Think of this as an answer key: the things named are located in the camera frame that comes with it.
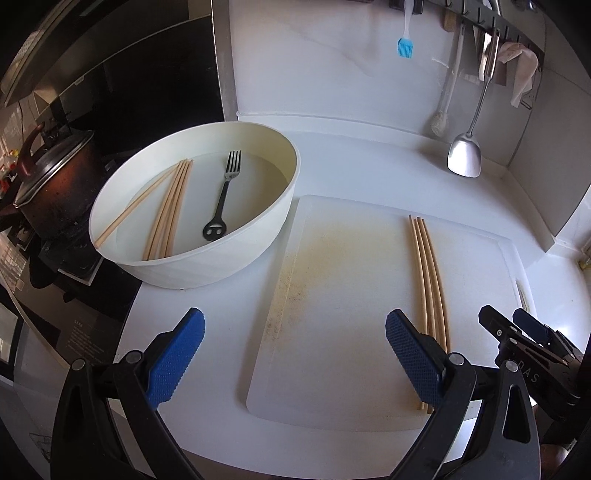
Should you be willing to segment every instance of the wooden chopstick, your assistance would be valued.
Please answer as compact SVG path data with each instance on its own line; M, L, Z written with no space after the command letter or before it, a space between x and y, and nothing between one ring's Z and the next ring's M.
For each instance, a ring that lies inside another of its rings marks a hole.
M421 267L423 269L423 284L425 288L427 304L427 334L435 338L437 335L437 329L435 326L435 310L433 306L433 290L431 288L431 272L429 272L425 242L423 241L423 236L421 235L418 220L415 218L413 221L418 233L418 247L421 255Z
M414 244L414 252L417 257L417 265L418 265L418 275L421 279L421 332L420 333L427 333L427 292L425 291L425 279L423 277L423 263L421 262L421 251L420 247L418 246L418 232L417 226L414 223L412 215L408 215L408 219L410 220L410 228L413 233L413 244ZM425 409L425 402L419 401L417 410L424 410Z
M445 353L448 352L447 348L447 334L445 329L445 324L443 320L443 303L441 302L441 290L439 286L439 282L437 280L437 273L435 268L435 261L433 256L433 251L431 250L431 246L427 240L427 230L425 228L425 222L422 218L417 219L418 227L421 231L421 237L423 238L423 244L425 245L425 251L427 254L427 266L429 269L429 280L431 281L431 292L433 296L433 320L435 320L436 330L435 330L435 339L438 341L439 345L445 350Z
M167 252L167 250L169 250L168 242L170 240L170 234L172 231L173 219L174 219L174 215L177 212L178 198L181 195L181 190L183 188L183 182L184 182L184 179L187 174L187 169L189 167L189 163L190 163L189 161L185 161L183 163L183 166L181 167L181 173L179 174L179 177L178 177L178 183L176 184L176 187L174 189L173 199L170 203L168 215L166 217L165 224L164 224L162 243L160 243L160 254L159 254L160 258L166 257L167 256L166 252Z
M445 333L445 345L441 344L445 353L450 353L452 351L451 347L451 340L449 335L449 322L447 319L447 307L445 303L445 297L443 295L443 287L441 283L441 274L439 272L439 266L437 265L437 258L435 257L435 250L433 249L433 242L431 241L431 235L429 235L429 230L427 230L427 225L425 224L425 219L421 218L421 225L423 227L425 237L427 239L427 245L430 251L431 259L433 260L433 271L434 271L434 278L437 284L437 295L438 295L438 302L440 304L440 314L441 314L441 329Z
M154 260L158 255L158 247L160 246L160 242L162 241L162 234L164 232L164 228L166 226L166 220L168 215L170 214L170 207L173 201L174 192L178 186L178 182L180 181L180 174L182 171L182 167L186 160L179 162L179 167L176 170L176 173L173 178L173 182L171 183L171 189L168 192L168 195L163 199L164 202L164 209L163 215L158 219L158 225L156 226L156 232L154 235L154 239L152 242L152 246L150 247L150 253L148 254L148 260Z
M182 164L182 161L178 162L174 166L174 168L172 169L172 171L175 173L175 175L179 171L181 164ZM174 186L174 177L173 177L172 181L170 182L170 185L168 185L166 193L164 194L162 202L160 203L160 208L158 210L158 213L156 214L156 217L154 218L154 223L152 224L152 229L150 230L150 234L148 235L146 246L144 248L144 254L142 256L142 260L148 260L150 257L150 251L152 249L152 245L154 243L154 238L156 236L156 229L158 228L158 224L160 223L160 219L162 218L166 199L170 196L170 192L172 191L173 186Z
M160 185L164 179L166 179L171 173L173 169L170 168L169 170L165 171L149 188L146 189L145 192L142 193L139 197L137 197L123 212L115 219L113 222L106 228L106 230L99 235L99 237L95 241L95 248L100 248L100 246L109 238L109 235L115 231L115 229L121 224L127 216L134 211L134 209L143 201L145 198L152 193L158 185Z
M166 257L170 257L173 254L173 247L174 247L174 236L177 233L177 225L178 219L180 217L181 208L183 207L183 199L185 195L185 191L187 190L187 185L189 184L189 178L191 176L191 169L193 168L193 160L189 162L189 166L187 170L185 170L185 175L183 177L181 192L179 198L177 200L177 204L174 207L174 216L173 216L173 224L170 232L168 233L168 241L166 242Z
M423 218L411 221L415 254L418 260L419 276L423 284L421 291L422 306L422 327L423 332L431 335L446 353L450 352L449 324L447 320L447 309L441 287L441 275L435 258L431 236ZM419 410L424 409L424 403L420 402ZM427 413L433 413L433 407L428 406Z

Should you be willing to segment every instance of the utensil rack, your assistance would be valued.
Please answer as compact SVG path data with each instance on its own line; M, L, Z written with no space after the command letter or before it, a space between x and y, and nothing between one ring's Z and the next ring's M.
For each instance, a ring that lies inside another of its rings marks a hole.
M497 28L500 32L502 42L514 41L521 43L534 52L538 57L538 70L542 70L542 65L544 64L544 52L542 49L521 30L514 27L505 18L494 13L493 10L484 6L478 0L415 0L413 13L419 14L423 12L422 4L424 1L457 13L462 20L469 21L488 33L493 28ZM403 9L403 3L400 0L390 0L390 7L401 10Z

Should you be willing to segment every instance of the black pot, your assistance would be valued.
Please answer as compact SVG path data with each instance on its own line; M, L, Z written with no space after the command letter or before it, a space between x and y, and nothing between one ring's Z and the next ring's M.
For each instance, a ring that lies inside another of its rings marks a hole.
M94 132L75 132L33 163L31 145L43 130L39 125L27 137L18 156L22 181L14 207L43 240L57 237L94 203L106 181L92 138Z

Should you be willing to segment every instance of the fork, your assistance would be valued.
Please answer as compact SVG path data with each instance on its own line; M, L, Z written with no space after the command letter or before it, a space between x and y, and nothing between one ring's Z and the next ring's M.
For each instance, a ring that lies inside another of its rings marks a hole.
M228 193L228 185L230 185L230 180L238 177L238 174L240 173L241 158L241 150L231 151L228 155L226 173L224 174L226 181L223 184L220 199L217 202L216 213L213 215L213 218L207 223L207 225L203 227L203 237L205 240L210 242L218 240L223 237L226 234L226 230L228 230L228 227L222 220L223 204L226 202L226 195Z

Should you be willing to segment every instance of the white cutting board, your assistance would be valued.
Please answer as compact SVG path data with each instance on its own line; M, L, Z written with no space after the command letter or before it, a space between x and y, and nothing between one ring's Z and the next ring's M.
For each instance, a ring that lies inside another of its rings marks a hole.
M422 428L428 416L385 336L402 309L418 326L421 288L410 212L304 196L299 200L246 405L262 419L325 430ZM533 305L513 243L425 217L449 317L451 347L494 367L497 341L478 323ZM473 402L467 418L474 418Z

